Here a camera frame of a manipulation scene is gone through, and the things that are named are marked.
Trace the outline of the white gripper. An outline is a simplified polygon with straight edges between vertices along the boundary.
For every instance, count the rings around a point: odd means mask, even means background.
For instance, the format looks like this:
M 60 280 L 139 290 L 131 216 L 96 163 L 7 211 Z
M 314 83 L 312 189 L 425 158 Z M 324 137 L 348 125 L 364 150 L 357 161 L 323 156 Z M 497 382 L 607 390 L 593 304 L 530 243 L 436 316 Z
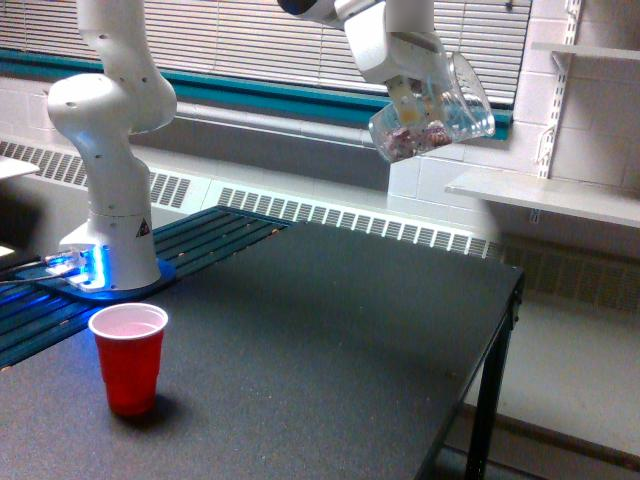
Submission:
M 422 90 L 429 121 L 442 121 L 441 90 L 449 82 L 447 55 L 435 32 L 432 1 L 345 1 L 343 28 L 356 67 L 386 87 L 401 123 L 417 123 L 414 96 Z

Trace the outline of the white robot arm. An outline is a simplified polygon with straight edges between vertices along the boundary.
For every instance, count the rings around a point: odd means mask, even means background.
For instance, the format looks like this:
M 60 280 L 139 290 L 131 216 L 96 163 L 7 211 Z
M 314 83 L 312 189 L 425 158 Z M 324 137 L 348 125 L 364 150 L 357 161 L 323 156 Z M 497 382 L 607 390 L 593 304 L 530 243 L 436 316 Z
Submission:
M 409 82 L 448 75 L 430 1 L 284 1 L 281 8 L 344 31 L 361 75 L 387 88 L 404 120 L 417 116 L 405 103 Z M 86 292 L 142 289 L 161 272 L 149 170 L 129 139 L 168 125 L 177 97 L 151 56 L 142 2 L 81 1 L 77 15 L 104 70 L 57 81 L 48 95 L 49 117 L 78 150 L 88 178 L 88 219 L 60 243 L 81 260 L 68 280 Z

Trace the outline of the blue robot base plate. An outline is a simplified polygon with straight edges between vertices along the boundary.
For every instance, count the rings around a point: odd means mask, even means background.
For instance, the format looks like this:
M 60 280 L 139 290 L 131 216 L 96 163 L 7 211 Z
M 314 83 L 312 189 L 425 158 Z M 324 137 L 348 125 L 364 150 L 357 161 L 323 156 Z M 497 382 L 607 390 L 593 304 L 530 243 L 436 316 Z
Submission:
M 86 292 L 72 286 L 63 279 L 35 281 L 35 284 L 49 293 L 92 304 L 111 305 L 119 302 L 133 302 L 145 299 L 176 281 L 177 273 L 173 265 L 160 258 L 157 259 L 157 264 L 161 273 L 160 279 L 151 285 L 137 289 Z

